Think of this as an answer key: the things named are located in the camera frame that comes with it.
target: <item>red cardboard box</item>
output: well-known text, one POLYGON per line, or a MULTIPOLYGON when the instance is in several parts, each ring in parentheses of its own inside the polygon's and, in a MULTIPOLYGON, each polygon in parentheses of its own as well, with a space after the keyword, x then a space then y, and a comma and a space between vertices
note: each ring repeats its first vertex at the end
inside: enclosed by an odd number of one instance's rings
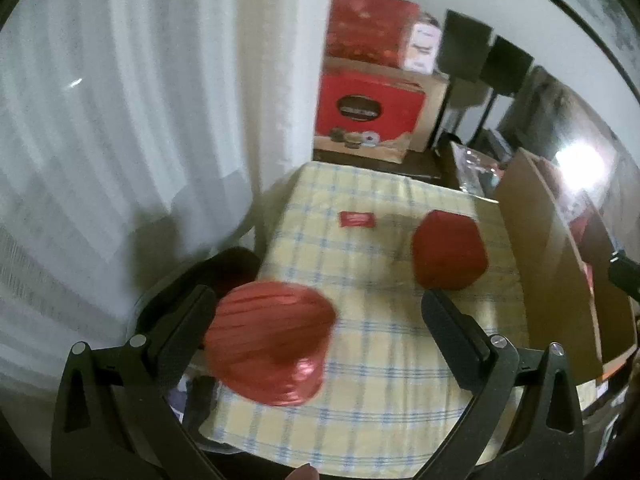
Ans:
POLYGON ((356 70, 325 70, 314 147, 400 163, 423 103, 424 91, 416 83, 356 70))
POLYGON ((406 0, 332 0, 326 54, 401 68, 419 15, 406 0))

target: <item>picture frame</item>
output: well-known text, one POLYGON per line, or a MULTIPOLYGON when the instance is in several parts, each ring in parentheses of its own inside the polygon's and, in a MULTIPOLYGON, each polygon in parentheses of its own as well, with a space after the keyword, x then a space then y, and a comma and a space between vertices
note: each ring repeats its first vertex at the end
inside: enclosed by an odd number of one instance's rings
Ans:
POLYGON ((620 0, 551 0, 616 67, 640 103, 640 24, 620 0))

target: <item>yellow checkered tablecloth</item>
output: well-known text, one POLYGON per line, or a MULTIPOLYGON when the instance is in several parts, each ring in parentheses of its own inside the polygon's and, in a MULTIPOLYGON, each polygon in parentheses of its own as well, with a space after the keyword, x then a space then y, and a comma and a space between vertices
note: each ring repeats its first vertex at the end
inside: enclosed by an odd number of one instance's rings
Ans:
POLYGON ((420 315, 411 237, 433 209, 474 218, 489 260, 487 272, 451 299, 487 333, 526 346, 522 289, 497 203, 407 177, 311 162, 260 277, 315 287, 334 304, 338 321, 324 384, 295 408, 263 406, 223 388, 200 433, 274 462, 311 462, 324 474, 414 475, 470 399, 420 315), (340 211, 373 212, 376 227, 341 228, 340 211))

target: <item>cardboard box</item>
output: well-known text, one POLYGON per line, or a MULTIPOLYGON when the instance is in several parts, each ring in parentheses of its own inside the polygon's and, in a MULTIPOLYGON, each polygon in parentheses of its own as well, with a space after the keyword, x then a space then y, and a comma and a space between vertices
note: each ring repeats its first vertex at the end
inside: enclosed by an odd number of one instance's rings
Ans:
POLYGON ((332 0, 326 54, 400 67, 419 15, 406 0, 332 0))
POLYGON ((559 342, 581 384, 619 368, 634 352, 633 311, 629 297, 609 282, 614 248, 602 218, 591 216, 578 250, 533 158, 518 150, 495 198, 520 273, 529 345, 545 349, 559 342), (583 262, 593 269, 593 295, 583 262))
POLYGON ((422 88, 424 92, 425 99, 418 120, 415 123, 409 149, 414 152, 424 151, 431 135, 433 135, 433 129, 444 100, 444 94, 447 91, 449 82, 446 79, 439 75, 424 75, 417 72, 400 70, 399 68, 341 59, 338 57, 324 58, 324 66, 325 68, 351 68, 369 74, 405 79, 420 85, 420 88, 422 88))
POLYGON ((436 66, 442 31, 433 16, 426 12, 411 28, 402 68, 431 75, 436 66))
POLYGON ((314 147, 402 162, 422 109, 419 85, 345 68, 321 76, 314 147))

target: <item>donut picture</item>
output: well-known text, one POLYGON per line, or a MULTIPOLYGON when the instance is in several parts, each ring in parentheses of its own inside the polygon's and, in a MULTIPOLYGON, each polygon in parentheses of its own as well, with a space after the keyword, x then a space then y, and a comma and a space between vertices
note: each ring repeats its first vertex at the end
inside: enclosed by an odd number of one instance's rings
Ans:
POLYGON ((334 126, 329 130, 329 138, 333 142, 344 142, 344 135, 347 133, 347 130, 341 128, 340 126, 334 126))
POLYGON ((344 135, 344 142, 362 144, 362 134, 360 132, 349 132, 344 135))
POLYGON ((380 143, 380 135, 376 132, 362 133, 362 147, 375 148, 380 143))

